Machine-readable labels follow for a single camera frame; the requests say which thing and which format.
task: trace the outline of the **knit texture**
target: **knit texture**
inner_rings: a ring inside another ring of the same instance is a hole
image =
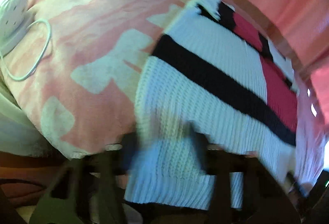
[[[220,18],[215,13],[218,3],[220,0],[191,0],[164,33],[267,104],[259,53],[227,28],[200,15],[197,4]],[[182,62],[188,64],[183,56]],[[220,82],[216,84],[226,88]],[[142,71],[135,114],[144,149],[126,189],[125,199],[131,202],[208,208],[215,177],[200,170],[190,138],[184,133],[189,121],[195,123],[197,132],[208,134],[211,143],[229,152],[257,151],[280,183],[294,154],[294,147],[265,124],[234,109],[156,56],[148,58]],[[232,207],[241,207],[240,173],[231,174],[231,192]]]

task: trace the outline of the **folded garment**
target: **folded garment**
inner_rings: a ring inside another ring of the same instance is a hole
[[[296,94],[270,58],[223,25],[221,4],[188,2],[143,68],[135,114],[144,150],[130,174],[128,201],[208,208],[214,176],[201,171],[185,136],[190,121],[227,151],[257,151],[279,183],[286,177],[295,150]],[[232,173],[231,190],[238,208],[241,173]]]

